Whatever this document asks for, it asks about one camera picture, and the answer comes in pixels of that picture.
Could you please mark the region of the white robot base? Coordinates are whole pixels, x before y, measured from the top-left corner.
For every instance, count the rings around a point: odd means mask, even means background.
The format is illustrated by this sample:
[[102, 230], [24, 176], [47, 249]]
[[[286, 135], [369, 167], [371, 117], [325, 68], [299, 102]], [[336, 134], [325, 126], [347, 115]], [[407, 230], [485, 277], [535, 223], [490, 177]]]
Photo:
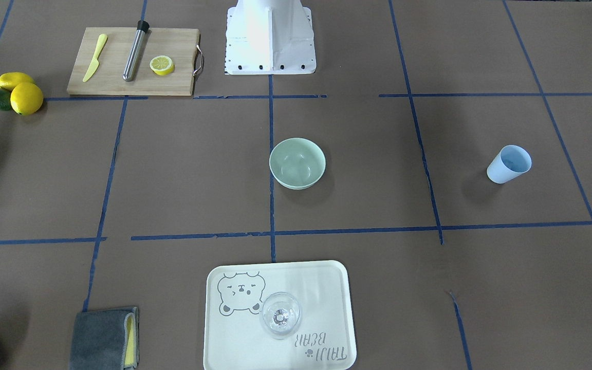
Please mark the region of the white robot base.
[[227, 75], [309, 75], [317, 70], [312, 12], [301, 1], [239, 1], [227, 10]]

